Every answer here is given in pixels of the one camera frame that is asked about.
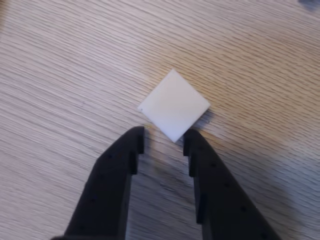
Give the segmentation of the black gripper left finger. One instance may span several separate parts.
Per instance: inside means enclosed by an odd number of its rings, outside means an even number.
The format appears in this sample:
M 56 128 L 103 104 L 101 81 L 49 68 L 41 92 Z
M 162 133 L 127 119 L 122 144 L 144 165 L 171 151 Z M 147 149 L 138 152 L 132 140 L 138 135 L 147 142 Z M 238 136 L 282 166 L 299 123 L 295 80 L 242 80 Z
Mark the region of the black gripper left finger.
M 59 240 L 124 240 L 132 176 L 144 153 L 145 128 L 125 132 L 96 160 Z

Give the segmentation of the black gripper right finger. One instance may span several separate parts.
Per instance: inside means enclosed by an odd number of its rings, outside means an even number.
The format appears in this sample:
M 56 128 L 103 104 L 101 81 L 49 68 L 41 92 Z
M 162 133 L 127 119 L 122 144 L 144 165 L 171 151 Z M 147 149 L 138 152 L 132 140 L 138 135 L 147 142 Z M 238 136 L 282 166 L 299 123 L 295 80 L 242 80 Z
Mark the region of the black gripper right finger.
M 197 130 L 183 135 L 183 155 L 193 178 L 196 222 L 204 240 L 280 239 Z

